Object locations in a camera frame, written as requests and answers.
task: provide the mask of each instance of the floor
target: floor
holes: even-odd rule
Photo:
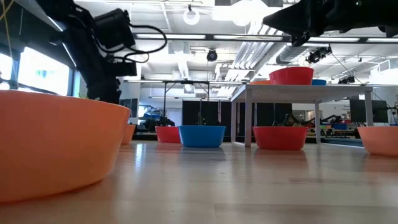
[[[397,223],[398,159],[309,144],[276,152],[132,142],[103,181],[0,204],[0,223]]]

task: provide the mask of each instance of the ceiling light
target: ceiling light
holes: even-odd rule
[[[369,38],[366,42],[398,43],[398,38]]]
[[[190,12],[195,13],[195,15],[193,16],[193,18],[191,18],[191,19],[188,18],[188,13],[190,13]],[[186,24],[188,24],[188,25],[195,25],[195,24],[197,24],[197,23],[199,22],[200,14],[199,14],[199,12],[198,12],[197,10],[194,10],[194,9],[188,10],[188,9],[186,9],[186,10],[184,11],[184,14],[182,15],[182,18],[184,19],[184,22],[185,22]]]
[[[150,96],[150,99],[164,99],[164,96]],[[176,99],[176,97],[167,96],[166,99]]]
[[[188,0],[169,0],[169,1],[161,1],[161,0],[75,0],[75,2],[101,2],[101,3],[124,3],[124,4],[178,4],[178,5],[183,5],[183,4],[192,4],[192,5],[202,5],[203,3],[201,1],[188,1]]]
[[[231,100],[230,98],[209,98],[209,100]]]
[[[200,98],[200,97],[176,97],[176,99],[181,99],[181,100],[202,100],[203,98]]]
[[[210,84],[242,85],[244,82],[210,82]]]
[[[261,36],[261,35],[215,35],[216,40],[268,40],[268,41],[281,41],[283,37]]]
[[[353,37],[311,37],[309,42],[357,42],[359,38]]]
[[[136,34],[137,39],[163,39],[161,34]],[[186,40],[196,40],[205,39],[206,35],[190,35],[190,34],[166,34],[169,40],[173,39],[186,39]]]
[[[163,83],[160,80],[125,80],[125,82],[135,82],[135,83]]]
[[[329,44],[305,43],[302,47],[329,47]]]

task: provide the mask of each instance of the plastic bowl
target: plastic bowl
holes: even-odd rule
[[[308,67],[290,67],[269,74],[273,85],[311,85],[314,69]]]
[[[0,90],[0,202],[77,189],[109,174],[129,109]]]
[[[124,129],[122,144],[130,144],[135,129],[136,129],[135,125],[131,124],[126,125],[126,128]]]
[[[326,80],[312,80],[312,85],[326,85]]]
[[[156,126],[155,130],[158,142],[181,143],[178,127]]]
[[[271,85],[271,80],[251,82],[250,85]]]
[[[257,145],[270,150],[301,150],[307,131],[304,127],[253,127]]]
[[[368,153],[380,156],[398,156],[398,127],[358,128],[363,146]]]
[[[179,126],[181,143],[185,147],[220,147],[223,143],[224,126]]]

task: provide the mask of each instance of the cable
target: cable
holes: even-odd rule
[[[8,10],[10,10],[10,8],[11,8],[12,4],[14,3],[14,1],[15,1],[15,0],[11,0],[11,2],[10,2],[10,4],[7,6],[7,8],[5,8],[6,2],[3,1],[3,4],[2,4],[2,5],[3,5],[3,8],[2,8],[2,14],[1,14],[1,16],[0,16],[0,21],[3,19],[3,17],[6,16]]]
[[[334,56],[334,58],[338,61],[338,63],[340,63],[340,65],[343,66],[343,67],[345,68],[345,70],[346,70],[350,75],[352,75],[361,85],[365,86],[365,84],[364,84],[363,82],[361,82],[358,78],[356,78],[356,76],[355,76],[354,74],[352,74],[352,73],[343,65],[343,63],[340,62],[340,60],[337,59],[337,57],[336,57],[333,53],[331,53],[331,54],[332,54],[332,55]],[[373,94],[375,97],[377,97],[379,100],[385,101],[385,100],[383,100],[382,98],[380,98],[379,96],[377,96],[373,91],[372,91],[372,94]],[[395,117],[394,115],[392,115],[392,117],[394,118],[395,123],[398,124],[398,123],[397,123],[397,120],[396,120],[396,117]]]
[[[102,45],[100,44],[100,41],[98,40],[98,38],[95,37],[94,31],[93,31],[92,29],[88,28],[88,27],[86,26],[86,24],[85,24],[79,17],[77,17],[77,16],[75,16],[75,15],[68,15],[68,16],[69,16],[69,17],[72,17],[72,18],[74,18],[74,19],[76,19],[77,21],[79,21],[79,22],[83,25],[83,27],[84,27],[85,29],[88,29],[88,30],[91,31],[90,34],[93,36],[93,39],[94,39],[94,41],[95,41],[95,44],[96,44],[97,47],[98,47],[100,50],[102,50],[103,52],[105,52],[105,53],[107,53],[107,54],[115,54],[115,53],[118,53],[119,51],[125,49],[125,46],[122,46],[122,47],[120,47],[120,48],[118,48],[118,49],[115,49],[115,50],[106,50],[106,49],[104,49],[104,48],[102,47]]]
[[[11,1],[10,5],[8,5],[8,9],[11,7],[11,5],[12,5],[13,2],[14,2],[14,1]],[[1,18],[4,18],[4,23],[5,23],[5,25],[6,25],[6,35],[7,35],[8,48],[9,48],[9,51],[10,51],[10,58],[11,58],[11,60],[14,60],[14,58],[13,58],[13,56],[12,56],[11,39],[10,39],[10,33],[9,33],[9,28],[8,28],[7,16],[6,16],[6,14],[7,14],[7,9],[6,9],[6,5],[5,5],[4,1],[3,1],[3,4],[2,4],[2,10],[3,10],[4,13],[3,13],[3,15],[1,15]],[[15,68],[14,63],[12,63],[12,72],[13,72],[13,73],[16,72],[16,68]]]
[[[124,60],[125,60],[126,58],[128,58],[128,56],[132,56],[132,55],[140,55],[140,54],[151,54],[151,53],[155,53],[155,52],[158,52],[158,51],[164,49],[164,48],[167,46],[167,37],[166,37],[166,34],[165,34],[163,31],[161,31],[159,28],[154,27],[154,26],[150,26],[150,25],[132,25],[132,24],[130,24],[130,26],[131,26],[132,28],[146,28],[146,29],[155,30],[155,31],[157,31],[158,33],[160,33],[160,34],[163,36],[163,38],[164,38],[164,43],[163,43],[163,45],[160,46],[159,48],[154,49],[154,50],[149,50],[149,51],[137,50],[137,49],[132,49],[132,48],[129,48],[129,47],[128,47],[128,49],[132,50],[133,52],[132,52],[132,53],[126,54],[126,55],[123,57]]]
[[[147,54],[147,58],[144,61],[142,61],[142,62],[141,61],[136,61],[136,60],[131,59],[131,58],[124,58],[124,57],[117,57],[117,56],[112,56],[111,58],[120,59],[120,60],[123,60],[123,61],[129,61],[129,62],[136,62],[136,63],[147,63],[149,61],[149,54]]]

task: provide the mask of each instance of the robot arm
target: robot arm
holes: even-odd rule
[[[301,0],[263,19],[263,24],[292,36],[301,46],[326,31],[379,27],[387,37],[398,34],[396,0]]]
[[[135,41],[129,14],[115,9],[94,18],[73,0],[37,0],[37,3],[60,29],[59,35],[50,41],[63,44],[87,84],[88,98],[119,104],[121,90],[116,77],[137,75],[135,61],[125,56],[122,62],[115,62],[113,57],[114,53],[125,48],[134,50],[131,48]],[[161,30],[145,27],[157,30],[165,38]],[[128,55],[147,53],[134,51]]]

